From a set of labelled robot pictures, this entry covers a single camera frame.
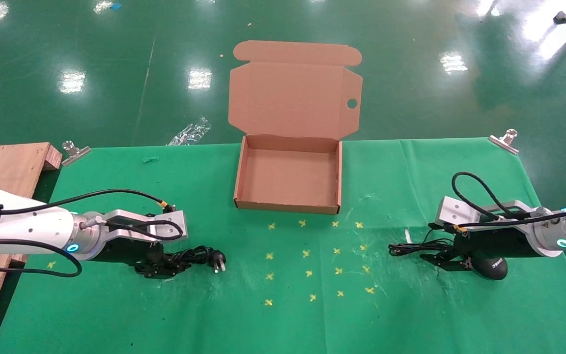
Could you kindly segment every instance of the metal clip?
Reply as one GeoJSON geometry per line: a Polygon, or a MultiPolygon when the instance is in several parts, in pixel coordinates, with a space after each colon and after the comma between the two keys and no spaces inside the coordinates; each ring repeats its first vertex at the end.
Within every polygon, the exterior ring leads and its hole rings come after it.
{"type": "Polygon", "coordinates": [[[67,140],[62,143],[62,148],[64,148],[65,151],[67,151],[67,154],[69,154],[69,157],[62,162],[63,166],[69,166],[70,164],[76,162],[77,159],[90,152],[90,148],[88,146],[84,148],[77,148],[74,145],[74,142],[71,140],[67,140]]]}
{"type": "Polygon", "coordinates": [[[494,143],[495,145],[512,153],[513,155],[517,155],[519,153],[519,150],[513,148],[510,145],[512,144],[512,141],[514,141],[516,137],[517,137],[517,131],[514,129],[508,129],[506,130],[506,134],[504,136],[498,138],[498,137],[494,137],[493,135],[490,135],[488,140],[490,140],[491,143],[494,143]]]}

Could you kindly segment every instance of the plastic bag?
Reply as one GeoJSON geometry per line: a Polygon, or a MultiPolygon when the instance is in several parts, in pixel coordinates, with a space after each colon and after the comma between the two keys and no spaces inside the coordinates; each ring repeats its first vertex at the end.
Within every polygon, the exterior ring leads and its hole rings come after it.
{"type": "Polygon", "coordinates": [[[211,130],[211,123],[204,118],[200,117],[194,123],[187,125],[179,134],[171,139],[169,146],[178,145],[194,145],[197,144],[200,139],[211,130]]]}

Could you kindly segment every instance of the black cable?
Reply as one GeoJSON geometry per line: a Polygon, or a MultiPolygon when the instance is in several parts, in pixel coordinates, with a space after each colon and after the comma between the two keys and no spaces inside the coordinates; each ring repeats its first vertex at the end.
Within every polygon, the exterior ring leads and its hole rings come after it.
{"type": "Polygon", "coordinates": [[[566,211],[563,211],[562,213],[552,214],[552,215],[546,215],[546,216],[541,216],[541,217],[533,217],[533,218],[525,219],[525,220],[496,221],[496,222],[470,222],[470,223],[467,223],[467,224],[459,225],[459,227],[525,225],[525,224],[533,224],[535,222],[558,219],[560,217],[566,217],[566,211]]]}
{"type": "Polygon", "coordinates": [[[52,246],[51,244],[46,244],[43,242],[38,242],[35,240],[21,240],[21,239],[0,239],[0,244],[16,244],[19,246],[33,246],[33,247],[40,247],[44,249],[48,249],[52,252],[58,253],[61,256],[64,256],[68,260],[70,260],[74,266],[76,266],[75,273],[61,273],[60,271],[51,271],[45,269],[25,269],[25,268],[15,268],[15,267],[0,267],[0,271],[4,273],[35,273],[35,274],[47,274],[53,276],[61,276],[63,278],[73,278],[74,276],[80,275],[83,271],[83,266],[80,264],[74,256],[70,255],[63,249],[58,247],[52,246]]]}
{"type": "Polygon", "coordinates": [[[499,199],[497,199],[495,193],[492,193],[492,190],[490,190],[489,186],[480,177],[478,177],[477,175],[474,175],[473,173],[470,173],[470,172],[465,172],[465,171],[458,172],[451,179],[451,188],[453,188],[453,192],[458,196],[458,198],[462,199],[462,201],[465,202],[466,204],[469,204],[470,207],[479,211],[483,215],[490,217],[490,219],[492,219],[492,220],[498,220],[499,219],[498,215],[495,215],[495,214],[491,213],[490,211],[484,210],[481,206],[478,206],[474,202],[470,201],[469,199],[467,199],[467,197],[463,196],[462,193],[460,193],[460,191],[458,191],[458,188],[455,185],[455,181],[456,181],[456,179],[458,179],[459,176],[468,176],[468,177],[471,177],[474,180],[478,181],[479,184],[481,184],[481,186],[486,190],[486,192],[488,193],[490,198],[495,202],[495,204],[501,210],[503,210],[509,216],[514,215],[514,213],[512,211],[510,211],[510,209],[501,205],[501,202],[499,201],[499,199]]]}
{"type": "Polygon", "coordinates": [[[178,226],[178,224],[176,224],[175,222],[170,221],[170,220],[151,220],[151,221],[145,221],[145,222],[141,222],[139,224],[133,224],[133,225],[118,224],[116,222],[107,221],[106,226],[112,227],[113,229],[122,229],[122,230],[133,231],[135,233],[140,233],[142,235],[146,235],[148,237],[151,237],[151,238],[157,239],[157,240],[176,240],[176,239],[181,238],[184,235],[182,228],[180,228],[180,226],[178,226]],[[169,237],[158,236],[158,235],[151,234],[148,231],[144,231],[144,230],[140,229],[140,227],[146,227],[146,226],[150,226],[150,225],[173,226],[173,227],[176,228],[176,236],[169,236],[169,237]]]}
{"type": "Polygon", "coordinates": [[[52,202],[52,203],[47,203],[44,204],[42,206],[31,206],[29,208],[21,208],[21,209],[2,209],[0,210],[0,215],[15,215],[15,214],[22,214],[22,213],[31,213],[34,211],[39,211],[39,210],[44,210],[44,209],[48,209],[48,208],[53,208],[53,207],[57,207],[57,206],[61,206],[62,204],[67,204],[67,203],[72,203],[72,202],[77,202],[78,200],[81,199],[87,199],[90,197],[96,197],[97,195],[103,195],[103,194],[108,194],[108,193],[130,193],[130,194],[136,194],[136,195],[140,195],[142,197],[146,197],[148,199],[152,199],[155,202],[157,202],[161,207],[165,207],[167,206],[167,203],[162,200],[159,199],[153,195],[150,195],[148,193],[144,193],[142,191],[138,191],[138,190],[129,190],[129,189],[123,189],[123,188],[113,188],[113,189],[108,189],[108,190],[98,190],[98,191],[92,191],[90,193],[86,193],[83,195],[78,195],[76,197],[71,197],[68,199],[63,199],[63,200],[59,200],[58,202],[52,202]]]}
{"type": "Polygon", "coordinates": [[[430,229],[425,235],[425,238],[421,243],[399,243],[399,244],[389,244],[388,250],[391,256],[399,257],[409,255],[410,253],[420,252],[420,251],[442,251],[452,246],[450,242],[451,239],[441,238],[431,241],[427,241],[427,237],[433,231],[430,229]]]}
{"type": "Polygon", "coordinates": [[[198,246],[194,249],[188,248],[171,255],[171,262],[183,264],[203,265],[209,262],[209,254],[213,252],[212,247],[198,246]]]}

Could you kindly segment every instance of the small green tape piece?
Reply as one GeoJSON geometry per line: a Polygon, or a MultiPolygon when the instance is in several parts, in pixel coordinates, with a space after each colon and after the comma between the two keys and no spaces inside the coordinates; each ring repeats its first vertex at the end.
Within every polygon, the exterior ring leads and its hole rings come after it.
{"type": "Polygon", "coordinates": [[[141,161],[146,164],[146,163],[152,163],[152,162],[158,162],[160,159],[158,157],[144,157],[143,159],[141,159],[141,161]]]}

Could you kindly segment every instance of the blue led ring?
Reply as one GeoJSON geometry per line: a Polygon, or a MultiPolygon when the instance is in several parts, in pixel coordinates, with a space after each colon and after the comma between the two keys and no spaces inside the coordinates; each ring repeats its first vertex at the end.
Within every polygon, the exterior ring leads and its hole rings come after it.
{"type": "Polygon", "coordinates": [[[67,252],[69,253],[76,252],[79,248],[80,248],[79,244],[72,243],[69,246],[67,246],[67,252]]]}
{"type": "Polygon", "coordinates": [[[566,239],[560,239],[556,242],[560,247],[566,248],[566,239]]]}

